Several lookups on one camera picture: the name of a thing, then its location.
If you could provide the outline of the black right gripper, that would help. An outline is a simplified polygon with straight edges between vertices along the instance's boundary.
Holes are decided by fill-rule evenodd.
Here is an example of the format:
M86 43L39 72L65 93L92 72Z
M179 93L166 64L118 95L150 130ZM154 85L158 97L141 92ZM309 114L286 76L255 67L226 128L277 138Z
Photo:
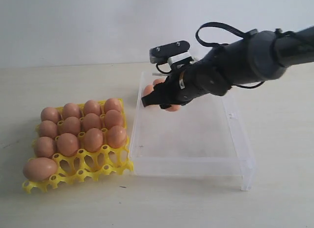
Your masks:
M193 99L212 93L213 71L206 66L184 66L173 70L154 91L141 98L144 107L159 105L169 109L172 104L186 105Z

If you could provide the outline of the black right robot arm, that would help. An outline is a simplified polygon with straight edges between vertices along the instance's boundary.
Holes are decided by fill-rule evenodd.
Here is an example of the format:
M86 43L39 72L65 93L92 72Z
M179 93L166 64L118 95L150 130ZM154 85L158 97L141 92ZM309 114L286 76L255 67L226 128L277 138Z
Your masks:
M168 64L164 83L142 98L144 106L186 105L206 94L225 95L233 86L253 89L268 80L279 79L293 65L314 60L314 29L298 31L242 32L226 24L207 23L239 37L231 44L207 43L210 51L201 60L189 54L187 41L178 41L150 50L150 62Z

